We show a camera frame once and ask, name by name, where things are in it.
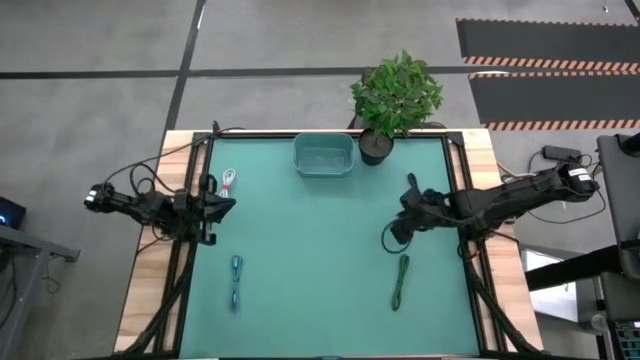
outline desk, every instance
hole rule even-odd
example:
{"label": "desk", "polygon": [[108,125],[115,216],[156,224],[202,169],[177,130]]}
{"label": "desk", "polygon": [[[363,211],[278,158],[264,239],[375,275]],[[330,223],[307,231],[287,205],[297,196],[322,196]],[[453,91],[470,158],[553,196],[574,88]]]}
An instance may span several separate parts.
{"label": "desk", "polygon": [[[464,138],[465,146],[463,149],[469,165],[473,185],[476,188],[488,188],[498,185],[500,179],[488,131],[484,129],[458,131],[462,133]],[[426,130],[425,132],[434,133],[438,131]],[[188,144],[192,141],[193,133],[193,131],[169,132],[163,145],[163,153],[176,149],[180,145]],[[456,149],[454,149],[453,146],[451,146],[451,148],[452,153],[454,153]],[[202,156],[203,154],[199,155],[197,159],[199,164],[196,166],[196,169],[201,168],[204,158]],[[170,187],[177,188],[183,186],[188,158],[189,148],[163,157],[158,167],[158,175]],[[458,188],[462,188],[464,182],[462,181],[462,167],[458,161],[459,157],[453,156],[452,158],[453,168],[456,173],[456,185]],[[406,188],[398,189],[398,194],[394,194],[394,196],[399,197],[405,190]],[[505,233],[512,233],[510,226],[505,225],[500,230]],[[153,239],[150,230],[145,229],[141,237],[140,246],[144,246],[150,241],[153,241]],[[169,243],[158,243],[146,249],[137,258],[114,347],[115,351],[123,350],[131,344],[157,310],[162,299],[171,247],[172,244]],[[488,256],[491,266],[498,302],[527,340],[534,346],[542,348],[517,246],[510,240],[494,237],[487,241],[486,247],[486,255]],[[487,347],[489,349],[495,349],[497,345],[491,318],[482,304],[480,308]],[[168,321],[168,328],[164,335],[164,348],[167,349],[171,347],[175,334],[177,310],[176,305],[172,310]]]}

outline concrete floor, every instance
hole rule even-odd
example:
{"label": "concrete floor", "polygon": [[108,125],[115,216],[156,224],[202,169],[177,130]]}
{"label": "concrete floor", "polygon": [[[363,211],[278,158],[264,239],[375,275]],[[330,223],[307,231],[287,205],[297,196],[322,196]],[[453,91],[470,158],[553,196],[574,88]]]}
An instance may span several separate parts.
{"label": "concrete floor", "polygon": [[[0,71],[177,69],[194,6],[5,0]],[[402,48],[431,65],[463,65],[456,17],[634,23],[622,0],[209,0],[192,68],[365,66]],[[466,76],[436,78],[445,103],[433,120],[478,127]],[[344,128],[354,79],[191,79],[176,128],[208,129],[214,119],[253,129]],[[17,359],[111,352],[140,227],[124,216],[89,213],[82,200],[120,166],[157,154],[173,88],[173,79],[0,80],[0,194],[29,208],[25,231],[82,249],[73,266],[52,263],[62,290],[42,292]],[[499,160],[523,171],[542,145],[593,154],[598,135],[616,132],[505,132],[492,140]],[[125,186],[124,179],[116,184]],[[597,209],[598,201],[548,208],[565,219]],[[523,243],[576,252],[614,241],[608,211],[565,226],[525,216],[516,231]],[[593,336],[547,319],[540,326],[551,352],[596,356]]]}

